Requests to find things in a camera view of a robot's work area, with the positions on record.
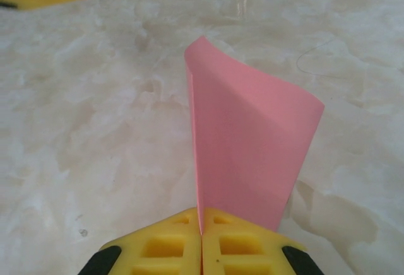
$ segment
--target pink sheet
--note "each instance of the pink sheet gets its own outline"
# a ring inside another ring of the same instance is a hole
[[[324,105],[201,37],[185,51],[198,213],[218,208],[276,230]]]

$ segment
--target white marble surface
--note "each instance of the white marble surface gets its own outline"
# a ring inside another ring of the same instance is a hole
[[[328,275],[404,274],[403,1],[1,11],[2,274],[76,274],[195,205],[182,53],[200,35],[326,104],[280,231]]]

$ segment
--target pink paper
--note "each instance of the pink paper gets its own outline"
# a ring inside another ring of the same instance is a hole
[[[185,61],[201,232],[204,208],[276,230],[324,105],[204,37]]]

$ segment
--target marble veining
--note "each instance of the marble veining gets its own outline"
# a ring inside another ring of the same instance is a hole
[[[327,275],[403,274],[404,0],[84,0],[0,12],[2,274],[76,274],[195,205],[200,35],[326,109],[280,231]]]

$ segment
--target black rubber edge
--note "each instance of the black rubber edge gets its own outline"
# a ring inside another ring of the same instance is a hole
[[[17,4],[6,2],[6,1],[0,1],[0,7],[8,8],[8,9],[17,9],[18,8]]]
[[[306,252],[288,245],[282,248],[282,252],[296,275],[324,275]]]
[[[78,275],[108,275],[121,252],[120,247],[113,245],[95,253]]]

